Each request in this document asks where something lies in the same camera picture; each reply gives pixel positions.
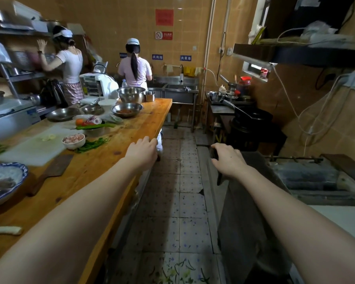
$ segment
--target white t-shirt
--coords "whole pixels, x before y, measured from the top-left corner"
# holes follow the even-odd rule
[[[76,84],[79,82],[79,75],[83,67],[83,56],[81,53],[75,55],[68,50],[60,51],[57,57],[63,63],[63,82]]]
[[[118,66],[118,74],[125,76],[126,83],[130,87],[142,87],[147,89],[146,76],[152,76],[151,67],[148,61],[138,57],[138,78],[135,80],[133,71],[130,66],[131,58],[126,57],[121,60],[120,65]]]

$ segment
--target wooden countertop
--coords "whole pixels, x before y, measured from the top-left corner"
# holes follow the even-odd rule
[[[152,103],[142,103],[144,109],[136,117],[125,119],[122,125],[109,129],[110,133],[105,135],[110,136],[109,143],[85,153],[74,154],[65,173],[60,177],[48,178],[38,194],[32,198],[25,196],[25,193],[35,184],[49,163],[43,167],[29,167],[29,176],[24,184],[11,199],[0,206],[0,226],[20,226],[24,229],[24,235],[48,212],[124,157],[130,143],[145,136],[157,137],[171,104],[171,99],[163,98],[157,98]],[[55,123],[43,120],[1,143],[16,145],[24,138],[43,132],[53,125]],[[62,152],[71,153],[73,152],[67,150]],[[88,259],[80,284],[93,283],[95,280],[138,180],[139,176],[136,176],[126,188],[107,228]],[[20,236],[0,235],[0,257],[19,239]]]

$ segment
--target no smoking sign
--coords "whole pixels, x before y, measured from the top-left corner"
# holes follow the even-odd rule
[[[156,40],[172,40],[172,32],[155,32],[155,39]]]

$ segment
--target blue and white plate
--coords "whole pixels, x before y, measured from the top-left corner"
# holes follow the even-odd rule
[[[12,178],[15,182],[12,188],[0,190],[0,204],[12,197],[27,176],[28,168],[24,164],[18,162],[0,164],[0,179]]]

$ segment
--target bowl of chopped meat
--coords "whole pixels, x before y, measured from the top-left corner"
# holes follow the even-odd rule
[[[84,134],[73,134],[62,139],[63,145],[67,149],[76,149],[80,148],[85,144],[85,135]]]
[[[121,103],[112,107],[112,112],[117,117],[129,118],[139,114],[142,109],[143,106],[138,103]]]
[[[28,176],[26,165],[18,162],[0,164],[0,204],[14,195],[14,192]]]

